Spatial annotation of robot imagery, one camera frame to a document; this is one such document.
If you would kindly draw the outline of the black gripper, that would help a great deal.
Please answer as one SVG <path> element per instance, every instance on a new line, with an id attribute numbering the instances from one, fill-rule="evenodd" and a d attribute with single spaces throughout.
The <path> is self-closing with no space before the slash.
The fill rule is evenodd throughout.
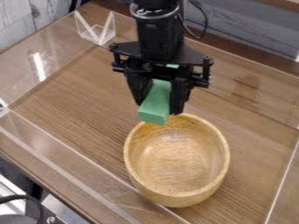
<path id="1" fill-rule="evenodd" d="M 172 81 L 171 114 L 183 112 L 190 88 L 207 88 L 214 59 L 186 43 L 186 25 L 179 13 L 165 17 L 135 17 L 137 41 L 113 43 L 109 51 L 112 69 L 125 75 L 137 106 L 141 105 L 153 80 Z"/>

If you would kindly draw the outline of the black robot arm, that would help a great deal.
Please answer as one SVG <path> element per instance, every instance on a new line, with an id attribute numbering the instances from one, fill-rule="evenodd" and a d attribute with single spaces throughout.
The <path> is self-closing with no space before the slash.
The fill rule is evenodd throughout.
<path id="1" fill-rule="evenodd" d="M 132 0 L 129 12 L 137 40 L 113 43 L 112 70 L 125 76 L 137 104 L 145 101 L 153 81 L 171 83 L 169 112 L 179 115 L 194 88 L 211 84 L 214 58 L 191 48 L 184 35 L 183 0 Z"/>

